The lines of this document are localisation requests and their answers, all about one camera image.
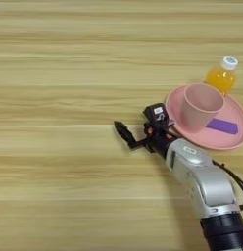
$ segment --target pink cup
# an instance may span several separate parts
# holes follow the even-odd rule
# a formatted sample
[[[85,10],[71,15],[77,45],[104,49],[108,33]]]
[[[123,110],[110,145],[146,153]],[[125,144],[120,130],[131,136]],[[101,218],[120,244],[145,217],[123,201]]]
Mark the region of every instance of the pink cup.
[[[184,90],[181,120],[185,129],[198,132],[215,117],[224,105],[224,98],[214,87],[196,83]]]

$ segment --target pink plate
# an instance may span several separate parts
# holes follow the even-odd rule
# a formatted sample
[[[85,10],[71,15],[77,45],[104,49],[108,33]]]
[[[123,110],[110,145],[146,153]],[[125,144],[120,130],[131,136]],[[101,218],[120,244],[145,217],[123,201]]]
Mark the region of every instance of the pink plate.
[[[171,119],[174,120],[174,128],[189,141],[209,149],[229,150],[243,144],[243,108],[229,96],[225,97],[225,105],[216,116],[228,122],[237,123],[238,133],[235,135],[204,127],[196,133],[185,131],[180,121],[184,89],[182,85],[174,90],[166,100],[166,109]]]

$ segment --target orange juice bottle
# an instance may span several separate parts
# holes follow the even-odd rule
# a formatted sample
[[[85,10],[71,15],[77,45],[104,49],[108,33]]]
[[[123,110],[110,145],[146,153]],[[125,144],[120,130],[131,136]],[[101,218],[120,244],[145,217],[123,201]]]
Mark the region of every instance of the orange juice bottle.
[[[234,69],[238,65],[238,60],[231,56],[225,56],[220,62],[220,66],[211,68],[206,76],[206,83],[218,89],[226,95],[236,81]]]

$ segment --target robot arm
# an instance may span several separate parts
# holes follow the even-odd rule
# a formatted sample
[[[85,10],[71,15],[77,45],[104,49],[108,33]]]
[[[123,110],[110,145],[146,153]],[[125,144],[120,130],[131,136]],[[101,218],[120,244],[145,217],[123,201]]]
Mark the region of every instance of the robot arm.
[[[163,104],[146,107],[144,115],[149,120],[145,139],[136,141],[123,123],[115,122],[119,135],[131,149],[144,146],[166,159],[189,194],[211,251],[243,250],[243,218],[226,174],[204,150],[169,132]]]
[[[240,211],[227,176],[202,149],[179,138],[170,145],[166,162],[200,219]]]

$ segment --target purple block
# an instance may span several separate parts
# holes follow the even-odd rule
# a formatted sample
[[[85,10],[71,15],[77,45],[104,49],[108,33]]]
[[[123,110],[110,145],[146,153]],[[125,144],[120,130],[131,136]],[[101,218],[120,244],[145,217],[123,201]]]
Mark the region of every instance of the purple block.
[[[238,127],[236,123],[226,122],[220,119],[212,119],[207,125],[207,128],[216,129],[229,134],[237,134]]]

